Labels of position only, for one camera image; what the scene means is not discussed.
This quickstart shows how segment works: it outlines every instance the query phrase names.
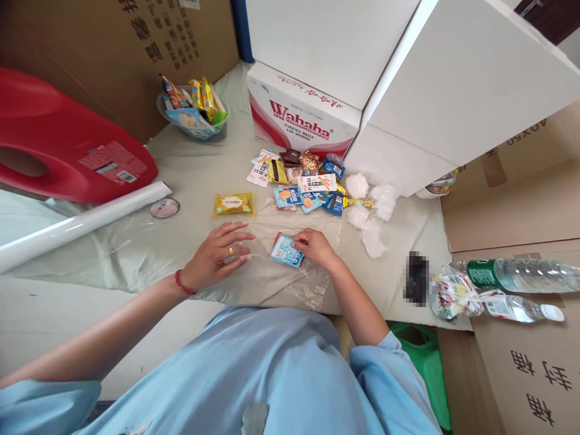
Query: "wahaha logo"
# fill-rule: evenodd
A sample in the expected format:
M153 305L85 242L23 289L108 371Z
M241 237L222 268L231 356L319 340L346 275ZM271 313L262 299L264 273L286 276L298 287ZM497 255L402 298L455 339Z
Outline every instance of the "wahaha logo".
M304 119L300 118L300 115L292 115L288 113L288 108L284 107L284 111L282 111L282 105L280 103L276 103L270 100L270 104L272 105L272 110L274 111L274 116L279 118L287 123L290 123L294 126L297 126L303 130L306 130L309 133L312 133L318 137L322 137L322 139L328 140L330 133L326 130L322 130L322 128L318 127L318 124L310 124L310 122L304 121Z

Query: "hand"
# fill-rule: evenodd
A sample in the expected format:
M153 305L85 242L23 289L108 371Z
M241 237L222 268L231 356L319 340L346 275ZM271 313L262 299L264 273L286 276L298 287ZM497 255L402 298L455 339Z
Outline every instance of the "hand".
M226 222L214 228L181 271L181 283L198 292L219 283L242 267L252 257L250 250L242 245L230 245L256 238L250 233L234 233L247 226L247 222ZM239 257L225 264L224 260L232 255Z
M327 270L342 262L326 240L326 236L311 228L305 228L301 233L296 234L292 247L303 252L307 259Z

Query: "sleeve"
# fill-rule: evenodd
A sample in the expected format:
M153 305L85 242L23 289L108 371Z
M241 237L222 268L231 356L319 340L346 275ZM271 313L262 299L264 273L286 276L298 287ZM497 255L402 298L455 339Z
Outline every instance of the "sleeve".
M85 422L100 392L97 381L13 384L0 390L0 433L70 434Z
M393 332L350 351L350 366L386 433L440 434L425 383Z

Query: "person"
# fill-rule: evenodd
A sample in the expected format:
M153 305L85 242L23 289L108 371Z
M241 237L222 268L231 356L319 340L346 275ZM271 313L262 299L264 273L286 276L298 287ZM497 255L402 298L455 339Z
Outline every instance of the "person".
M233 244L254 238L237 231L246 225L215 228L181 272L0 380L0 433L440 433L400 342L324 234L310 228L294 246L334 283L355 343L350 366L337 330L321 314L229 307L81 428L100 381L165 314L250 260L248 248Z

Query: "water bottle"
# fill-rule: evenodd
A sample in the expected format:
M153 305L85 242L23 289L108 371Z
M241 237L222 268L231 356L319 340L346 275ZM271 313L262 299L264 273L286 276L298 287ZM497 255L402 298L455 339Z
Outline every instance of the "water bottle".
M542 259L498 259L452 262L475 287L522 293L580 291L580 268Z
M494 317L522 323L533 323L545 318L554 321L564 321L564 314L557 306L537 304L522 296L482 294L481 301L485 307L485 313Z

